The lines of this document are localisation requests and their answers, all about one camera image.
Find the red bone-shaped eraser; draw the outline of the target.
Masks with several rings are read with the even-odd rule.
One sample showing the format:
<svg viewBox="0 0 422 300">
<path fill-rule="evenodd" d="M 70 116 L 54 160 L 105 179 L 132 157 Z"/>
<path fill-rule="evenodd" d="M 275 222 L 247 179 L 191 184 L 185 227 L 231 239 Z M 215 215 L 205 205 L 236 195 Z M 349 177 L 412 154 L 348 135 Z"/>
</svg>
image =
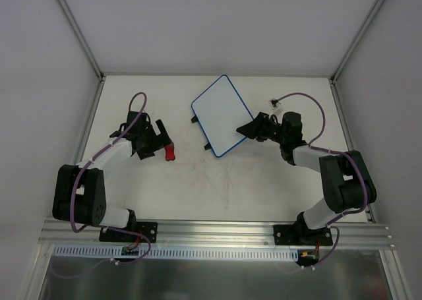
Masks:
<svg viewBox="0 0 422 300">
<path fill-rule="evenodd" d="M 175 147 L 173 144 L 169 144 L 167 146 L 164 147 L 166 156 L 165 159 L 168 162 L 172 162 L 175 160 Z"/>
</svg>

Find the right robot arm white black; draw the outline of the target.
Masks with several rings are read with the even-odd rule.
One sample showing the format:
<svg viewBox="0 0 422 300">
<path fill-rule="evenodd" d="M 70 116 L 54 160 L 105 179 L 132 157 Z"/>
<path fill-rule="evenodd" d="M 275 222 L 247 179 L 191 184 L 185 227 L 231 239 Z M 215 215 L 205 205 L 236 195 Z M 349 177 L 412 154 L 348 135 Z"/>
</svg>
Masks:
<svg viewBox="0 0 422 300">
<path fill-rule="evenodd" d="M 337 152 L 312 147 L 303 139 L 301 115 L 287 112 L 279 123 L 260 112 L 236 131 L 253 140 L 271 140 L 280 146 L 284 161 L 320 174 L 323 198 L 301 212 L 282 231 L 278 240 L 310 244 L 331 224 L 349 214 L 359 213 L 376 200 L 374 183 L 358 151 Z"/>
</svg>

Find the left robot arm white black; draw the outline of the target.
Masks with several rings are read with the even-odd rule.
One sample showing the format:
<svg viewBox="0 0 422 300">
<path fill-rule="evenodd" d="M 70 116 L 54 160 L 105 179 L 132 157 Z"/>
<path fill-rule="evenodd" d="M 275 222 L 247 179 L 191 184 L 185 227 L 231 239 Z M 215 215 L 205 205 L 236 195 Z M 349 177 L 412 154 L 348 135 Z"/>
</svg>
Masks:
<svg viewBox="0 0 422 300">
<path fill-rule="evenodd" d="M 77 232 L 81 229 L 76 224 L 113 227 L 122 240 L 134 239 L 138 232 L 135 212 L 107 203 L 106 179 L 133 156 L 144 160 L 164 149 L 166 161 L 175 160 L 174 144 L 162 120 L 157 120 L 156 126 L 158 133 L 147 113 L 129 111 L 127 120 L 92 157 L 76 165 L 62 165 L 55 186 L 53 217 L 70 222 Z"/>
</svg>

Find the blue-framed whiteboard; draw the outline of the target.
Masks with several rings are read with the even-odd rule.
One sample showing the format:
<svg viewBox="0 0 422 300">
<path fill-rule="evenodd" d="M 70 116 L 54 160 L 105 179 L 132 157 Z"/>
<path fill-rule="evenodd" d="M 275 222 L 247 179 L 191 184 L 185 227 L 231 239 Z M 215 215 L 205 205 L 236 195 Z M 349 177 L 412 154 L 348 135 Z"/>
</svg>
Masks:
<svg viewBox="0 0 422 300">
<path fill-rule="evenodd" d="M 235 130 L 254 119 L 227 75 L 217 78 L 199 94 L 192 101 L 191 109 L 217 158 L 226 155 L 246 139 Z"/>
</svg>

